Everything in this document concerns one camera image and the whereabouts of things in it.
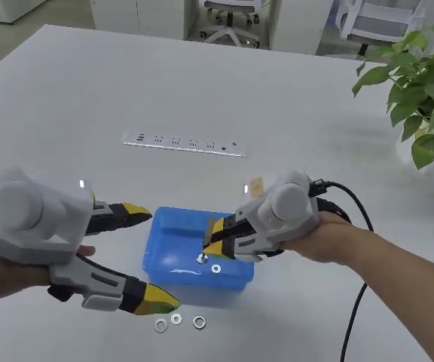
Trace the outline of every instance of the metal washer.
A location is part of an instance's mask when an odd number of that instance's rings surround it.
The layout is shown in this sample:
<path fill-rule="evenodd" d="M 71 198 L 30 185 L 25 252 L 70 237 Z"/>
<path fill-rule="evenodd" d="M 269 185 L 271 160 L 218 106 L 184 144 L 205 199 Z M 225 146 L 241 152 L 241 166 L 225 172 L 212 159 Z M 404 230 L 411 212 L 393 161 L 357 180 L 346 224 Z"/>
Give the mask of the metal washer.
<path fill-rule="evenodd" d="M 209 261 L 209 257 L 203 253 L 197 256 L 197 262 L 199 264 L 206 264 Z"/>
<path fill-rule="evenodd" d="M 155 325 L 154 325 L 155 332 L 157 332 L 157 333 L 165 332 L 167 330 L 168 325 L 169 324 L 167 323 L 167 321 L 165 319 L 158 318 L 155 321 Z"/>
<path fill-rule="evenodd" d="M 219 264 L 214 264 L 212 265 L 212 268 L 210 268 L 210 270 L 212 270 L 212 273 L 220 273 L 220 271 L 222 270 L 222 268 L 220 267 Z"/>
<path fill-rule="evenodd" d="M 207 325 L 207 319 L 203 315 L 196 315 L 192 321 L 194 327 L 198 330 L 202 330 Z"/>
<path fill-rule="evenodd" d="M 170 322 L 172 322 L 174 326 L 178 326 L 182 322 L 182 315 L 180 313 L 172 314 L 172 317 L 170 317 Z"/>

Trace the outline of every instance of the white chair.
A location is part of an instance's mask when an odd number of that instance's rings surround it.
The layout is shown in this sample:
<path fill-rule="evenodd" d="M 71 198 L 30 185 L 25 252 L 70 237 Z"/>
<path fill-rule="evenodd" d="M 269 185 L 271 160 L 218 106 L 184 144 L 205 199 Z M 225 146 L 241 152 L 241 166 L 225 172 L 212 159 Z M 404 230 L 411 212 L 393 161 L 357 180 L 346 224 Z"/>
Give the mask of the white chair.
<path fill-rule="evenodd" d="M 343 39 L 396 43 L 405 35 L 421 29 L 425 17 L 425 0 L 343 0 L 336 16 L 336 26 Z"/>
<path fill-rule="evenodd" d="M 247 18 L 247 25 L 252 25 L 250 14 L 254 15 L 254 23 L 259 22 L 257 11 L 262 6 L 262 0 L 213 0 L 205 1 L 204 6 L 209 10 L 217 10 L 216 19 L 222 20 L 222 14 L 227 13 L 225 25 L 207 26 L 200 31 L 200 37 L 205 38 L 204 43 L 213 43 L 219 38 L 229 36 L 236 46 L 242 47 L 239 37 L 246 39 L 247 43 L 252 41 L 254 48 L 261 46 L 257 35 L 244 29 L 234 27 L 234 13 L 242 13 Z"/>

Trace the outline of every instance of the electrical outlet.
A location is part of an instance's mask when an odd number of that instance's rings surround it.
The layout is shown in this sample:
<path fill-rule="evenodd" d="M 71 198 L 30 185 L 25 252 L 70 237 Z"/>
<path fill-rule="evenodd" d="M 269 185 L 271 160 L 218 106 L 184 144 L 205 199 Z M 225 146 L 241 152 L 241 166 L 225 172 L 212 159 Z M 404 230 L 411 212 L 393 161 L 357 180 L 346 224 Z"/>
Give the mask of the electrical outlet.
<path fill-rule="evenodd" d="M 197 139 L 183 135 L 167 136 L 159 133 L 128 130 L 124 136 L 124 145 L 246 157 L 245 148 L 237 141 L 223 143 L 218 140 Z"/>

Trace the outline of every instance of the wrist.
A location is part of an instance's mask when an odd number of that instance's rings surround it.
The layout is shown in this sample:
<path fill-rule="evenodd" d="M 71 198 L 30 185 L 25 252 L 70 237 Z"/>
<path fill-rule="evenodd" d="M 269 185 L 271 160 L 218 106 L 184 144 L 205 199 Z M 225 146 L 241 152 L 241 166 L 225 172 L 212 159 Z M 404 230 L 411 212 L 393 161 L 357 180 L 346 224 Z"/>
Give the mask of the wrist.
<path fill-rule="evenodd" d="M 347 230 L 345 236 L 338 242 L 335 262 L 353 268 L 362 258 L 363 251 L 368 244 L 367 241 L 373 237 L 374 233 L 352 225 L 343 225 L 343 228 Z"/>
<path fill-rule="evenodd" d="M 367 255 L 373 251 L 374 245 L 380 239 L 378 235 L 369 230 L 354 228 L 353 233 L 344 243 L 341 251 L 340 264 L 356 271 L 367 260 Z"/>
<path fill-rule="evenodd" d="M 50 282 L 46 266 L 23 265 L 0 257 L 0 278 L 16 288 L 44 286 Z"/>

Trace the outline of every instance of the hand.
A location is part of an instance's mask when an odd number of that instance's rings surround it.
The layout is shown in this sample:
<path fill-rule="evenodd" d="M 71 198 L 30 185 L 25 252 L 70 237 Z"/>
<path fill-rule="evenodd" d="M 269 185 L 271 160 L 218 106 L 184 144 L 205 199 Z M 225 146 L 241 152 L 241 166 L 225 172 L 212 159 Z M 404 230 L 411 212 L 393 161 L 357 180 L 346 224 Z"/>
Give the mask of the hand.
<path fill-rule="evenodd" d="M 287 241 L 284 249 L 294 250 L 315 262 L 346 264 L 353 242 L 366 230 L 358 229 L 333 213 L 319 213 L 320 225 L 304 238 Z"/>
<path fill-rule="evenodd" d="M 94 247 L 80 246 L 78 253 L 92 256 Z M 21 265 L 0 258 L 0 298 L 10 296 L 28 287 L 50 283 L 50 273 L 45 266 Z"/>
<path fill-rule="evenodd" d="M 95 247 L 80 245 L 78 254 L 82 256 L 92 256 L 96 252 Z M 26 280 L 28 287 L 45 286 L 50 283 L 50 275 L 45 267 L 17 265 L 21 268 L 27 268 Z"/>

